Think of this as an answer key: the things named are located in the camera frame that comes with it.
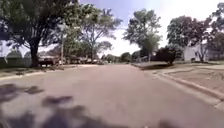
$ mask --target curb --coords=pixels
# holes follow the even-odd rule
[[[0,81],[3,80],[9,80],[9,79],[18,79],[18,78],[23,78],[23,77],[28,77],[28,76],[35,76],[35,75],[43,75],[46,73],[52,73],[52,72],[57,72],[57,71],[65,71],[65,70],[70,70],[70,69],[74,69],[74,68],[67,68],[64,70],[49,70],[49,71],[37,71],[37,72],[33,72],[33,73],[28,73],[28,74],[24,74],[24,75],[11,75],[11,76],[5,76],[5,77],[0,77]]]
[[[179,84],[182,84],[182,85],[185,85],[185,86],[190,87],[192,89],[195,89],[195,90],[197,90],[199,92],[202,92],[206,95],[209,95],[211,97],[219,99],[221,101],[224,100],[224,94],[222,94],[220,92],[214,91],[214,90],[209,89],[209,88],[205,88],[205,87],[203,87],[201,85],[198,85],[196,83],[193,83],[193,82],[188,82],[186,80],[182,80],[182,79],[179,79],[179,78],[172,77],[172,76],[167,75],[167,74],[159,74],[159,75],[162,76],[162,77],[165,77],[167,79],[173,80],[173,81],[175,81]]]
[[[0,81],[2,81],[2,80],[9,80],[9,79],[23,78],[23,77],[26,77],[26,76],[41,75],[41,74],[44,74],[44,73],[46,73],[46,72],[35,72],[35,73],[28,73],[28,74],[25,74],[25,75],[6,76],[6,77],[1,77]]]

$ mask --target street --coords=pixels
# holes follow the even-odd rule
[[[12,128],[224,127],[222,111],[130,65],[0,83],[1,109]]]

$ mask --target parked car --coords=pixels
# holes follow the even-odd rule
[[[39,65],[42,67],[43,65],[47,66],[53,66],[56,64],[56,59],[52,56],[41,56],[39,58]]]

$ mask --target white house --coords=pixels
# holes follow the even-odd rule
[[[191,61],[193,58],[195,61],[200,61],[199,55],[197,54],[198,52],[201,51],[200,45],[196,45],[193,47],[185,47],[184,49],[184,61]],[[204,61],[207,61],[209,59],[208,52],[205,53]]]

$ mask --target tree trunk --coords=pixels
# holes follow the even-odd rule
[[[200,53],[198,53],[200,62],[203,63],[204,62],[204,55],[201,55]]]
[[[148,61],[151,60],[151,55],[152,55],[152,53],[151,52],[148,52]]]
[[[90,59],[91,59],[91,63],[93,63],[93,48],[91,49]]]
[[[30,44],[30,53],[31,53],[31,67],[35,68],[39,66],[39,60],[38,60],[38,46],[39,46],[39,39],[34,39],[33,43]]]
[[[31,63],[31,67],[38,67],[39,65],[39,61],[38,61],[38,57],[37,57],[37,51],[38,51],[38,48],[31,48],[30,49],[30,52],[31,52],[31,60],[32,60],[32,63]]]

